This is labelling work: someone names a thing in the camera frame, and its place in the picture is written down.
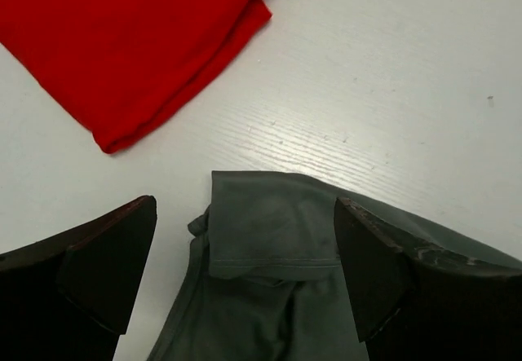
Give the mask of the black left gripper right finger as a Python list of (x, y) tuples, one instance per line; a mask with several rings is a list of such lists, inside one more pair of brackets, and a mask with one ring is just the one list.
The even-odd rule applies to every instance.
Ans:
[(519, 260), (372, 200), (338, 199), (334, 230), (370, 359), (520, 359)]

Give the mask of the dark green t-shirt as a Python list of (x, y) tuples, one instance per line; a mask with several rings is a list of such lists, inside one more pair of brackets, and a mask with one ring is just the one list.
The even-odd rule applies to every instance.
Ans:
[(334, 230), (340, 198), (302, 174), (215, 171), (188, 226), (189, 264), (151, 360), (372, 360)]

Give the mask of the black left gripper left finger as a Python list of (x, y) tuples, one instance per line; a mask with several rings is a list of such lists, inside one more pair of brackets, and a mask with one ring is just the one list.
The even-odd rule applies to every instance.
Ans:
[(141, 196), (1, 256), (3, 360), (111, 360), (126, 334), (157, 224)]

